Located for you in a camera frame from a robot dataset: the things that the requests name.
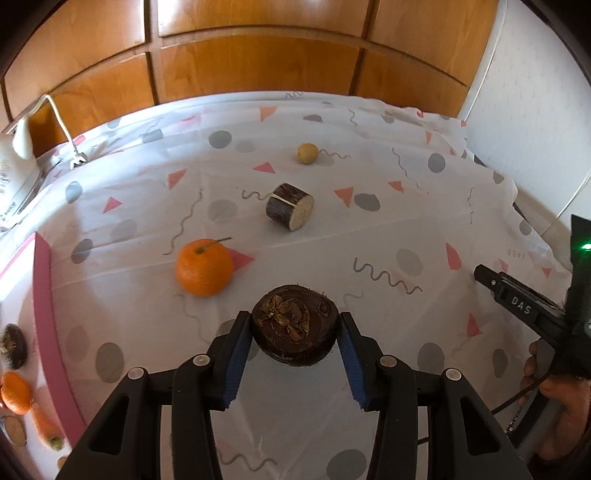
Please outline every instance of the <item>orange stem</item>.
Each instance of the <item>orange stem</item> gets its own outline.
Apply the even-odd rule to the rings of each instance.
[[[227,236],[226,238],[220,238],[219,240],[215,240],[214,242],[211,242],[210,244],[207,245],[203,245],[202,247],[197,247],[195,249],[195,253],[197,254],[202,254],[203,252],[205,252],[205,249],[211,245],[215,245],[221,242],[225,242],[226,240],[232,240],[231,236]]]

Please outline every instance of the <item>white cable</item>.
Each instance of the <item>white cable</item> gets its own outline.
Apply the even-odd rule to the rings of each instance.
[[[53,109],[53,113],[57,118],[57,123],[60,124],[61,130],[64,132],[64,135],[66,136],[66,138],[68,139],[68,142],[72,146],[72,151],[73,151],[74,157],[77,157],[78,155],[80,155],[80,153],[78,152],[78,149],[76,148],[76,144],[74,143],[74,140],[72,139],[72,136],[70,135],[70,131],[68,130],[68,128],[66,127],[66,124],[64,123],[64,121],[61,118],[60,111],[57,109],[56,103],[53,101],[53,98],[51,98],[50,95],[48,95],[46,93],[41,95],[39,97],[39,100],[35,104],[35,106],[25,116],[35,115],[35,113],[37,113],[39,111],[39,109],[41,108],[41,106],[43,105],[43,102],[45,100],[47,100],[49,102],[49,104],[51,105],[51,108]],[[17,127],[17,125],[18,125],[18,123],[14,124],[12,126],[12,128],[8,131],[8,133],[11,133]]]

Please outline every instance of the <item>white wall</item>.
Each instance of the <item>white wall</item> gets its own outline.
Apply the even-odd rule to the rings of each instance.
[[[568,262],[570,214],[591,218],[591,86],[551,28],[519,0],[508,1],[467,121],[470,149],[515,180],[517,205]]]

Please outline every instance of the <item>white device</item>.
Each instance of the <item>white device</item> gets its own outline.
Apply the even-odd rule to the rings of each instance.
[[[9,130],[9,133],[14,131],[14,135],[0,133],[0,229],[6,230],[18,221],[15,217],[35,197],[43,182],[41,170],[33,154],[28,119],[45,101],[53,108],[57,121],[72,146],[73,159],[70,168],[88,162],[88,158],[78,152],[53,98],[42,95],[35,106]]]

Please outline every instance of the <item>white fabric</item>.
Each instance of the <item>white fabric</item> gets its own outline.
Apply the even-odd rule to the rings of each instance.
[[[474,268],[505,269],[557,302],[570,276],[512,208],[514,182],[473,162],[466,130],[413,108],[301,92],[157,106],[76,139],[94,159],[82,168],[68,171],[66,145],[49,153],[47,188],[0,239],[0,262],[33,231],[51,245],[57,331],[87,421],[116,385],[97,364],[115,382],[138,365],[175,368],[287,283],[325,292],[413,368],[460,369],[495,407],[516,392],[533,335],[476,284]],[[304,142],[324,149],[310,166],[297,162]],[[258,200],[286,181],[315,199],[297,232]],[[184,293],[175,253],[227,236],[245,255],[229,287],[211,299]],[[353,401],[338,349],[309,368],[252,355],[237,400],[212,415],[220,458],[233,460],[224,477],[364,478],[377,414]]]

